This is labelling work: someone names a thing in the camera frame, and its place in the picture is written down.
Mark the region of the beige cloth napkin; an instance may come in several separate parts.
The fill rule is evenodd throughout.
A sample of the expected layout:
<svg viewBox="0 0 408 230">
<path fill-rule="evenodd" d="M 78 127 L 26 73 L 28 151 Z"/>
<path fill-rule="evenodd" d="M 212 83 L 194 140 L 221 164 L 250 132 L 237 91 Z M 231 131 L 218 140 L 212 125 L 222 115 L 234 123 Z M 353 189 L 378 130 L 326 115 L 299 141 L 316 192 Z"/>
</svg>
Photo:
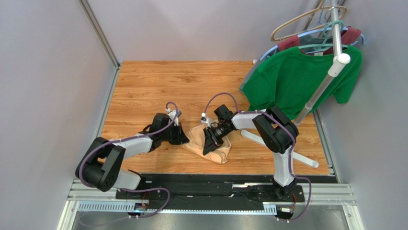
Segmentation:
<svg viewBox="0 0 408 230">
<path fill-rule="evenodd" d="M 225 164 L 228 161 L 227 157 L 232 147 L 229 138 L 224 137 L 223 138 L 224 143 L 221 147 L 217 148 L 214 151 L 209 152 L 206 155 L 203 155 L 205 142 L 204 138 L 205 127 L 207 127 L 207 124 L 201 124 L 199 126 L 192 127 L 186 133 L 186 137 L 189 139 L 189 142 L 186 144 L 182 144 L 181 147 L 208 161 L 212 161 L 217 164 Z"/>
</svg>

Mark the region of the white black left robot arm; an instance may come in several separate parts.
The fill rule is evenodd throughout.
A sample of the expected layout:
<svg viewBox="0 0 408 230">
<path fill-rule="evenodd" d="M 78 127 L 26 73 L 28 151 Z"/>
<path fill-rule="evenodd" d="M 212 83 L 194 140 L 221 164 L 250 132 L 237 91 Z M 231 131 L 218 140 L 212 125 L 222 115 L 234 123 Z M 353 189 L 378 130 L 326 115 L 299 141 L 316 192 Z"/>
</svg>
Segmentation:
<svg viewBox="0 0 408 230">
<path fill-rule="evenodd" d="M 157 113 L 150 125 L 132 137 L 118 140 L 97 137 L 78 164 L 75 176 L 85 186 L 102 192 L 112 188 L 137 189 L 142 181 L 141 176 L 136 172 L 123 170 L 123 160 L 152 152 L 163 142 L 171 145 L 188 143 L 189 139 L 179 122 L 180 115 L 181 112 L 176 110 L 167 114 Z"/>
</svg>

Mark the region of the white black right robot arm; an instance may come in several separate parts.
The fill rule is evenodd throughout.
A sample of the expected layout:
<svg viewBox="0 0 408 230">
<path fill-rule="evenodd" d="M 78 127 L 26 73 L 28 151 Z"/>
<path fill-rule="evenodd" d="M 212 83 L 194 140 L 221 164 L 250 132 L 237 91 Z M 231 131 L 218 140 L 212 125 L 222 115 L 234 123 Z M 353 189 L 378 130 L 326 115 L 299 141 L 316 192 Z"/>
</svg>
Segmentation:
<svg viewBox="0 0 408 230">
<path fill-rule="evenodd" d="M 232 112 L 224 104 L 214 110 L 218 121 L 216 125 L 204 128 L 203 155 L 208 154 L 224 144 L 223 138 L 236 130 L 256 129 L 266 145 L 273 152 L 273 184 L 277 196 L 287 196 L 296 186 L 293 175 L 293 151 L 297 126 L 281 111 L 273 107 L 260 111 Z"/>
</svg>

